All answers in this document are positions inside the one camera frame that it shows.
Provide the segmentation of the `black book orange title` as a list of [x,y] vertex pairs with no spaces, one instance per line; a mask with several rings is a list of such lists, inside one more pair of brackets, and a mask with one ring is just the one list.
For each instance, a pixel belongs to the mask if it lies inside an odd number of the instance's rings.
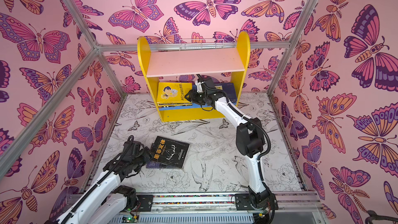
[[157,136],[151,146],[152,162],[182,169],[190,148],[189,143]]

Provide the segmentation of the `yellow book with cartoon boy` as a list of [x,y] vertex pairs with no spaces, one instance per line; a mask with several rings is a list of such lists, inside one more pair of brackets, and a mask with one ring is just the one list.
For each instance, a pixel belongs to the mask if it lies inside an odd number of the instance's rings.
[[158,83],[157,104],[159,106],[191,105],[185,95],[192,90],[191,83]]

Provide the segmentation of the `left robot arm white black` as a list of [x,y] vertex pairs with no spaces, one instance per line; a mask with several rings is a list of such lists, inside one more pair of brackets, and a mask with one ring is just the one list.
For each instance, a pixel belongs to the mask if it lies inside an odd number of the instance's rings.
[[136,189],[122,185],[124,179],[138,175],[154,157],[151,149],[129,136],[123,151],[104,167],[90,188],[59,217],[47,224],[107,224],[124,210],[138,209]]

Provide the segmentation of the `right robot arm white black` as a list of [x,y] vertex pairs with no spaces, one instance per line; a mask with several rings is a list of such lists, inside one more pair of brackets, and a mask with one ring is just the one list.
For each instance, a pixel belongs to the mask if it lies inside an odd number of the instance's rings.
[[236,128],[236,148],[246,158],[249,200],[255,209],[269,207],[274,210],[276,197],[267,186],[261,168],[261,159],[271,151],[271,140],[261,120],[240,111],[226,92],[215,87],[211,78],[203,78],[200,74],[197,77],[196,89],[190,90],[185,99],[200,106],[211,106],[233,124]]

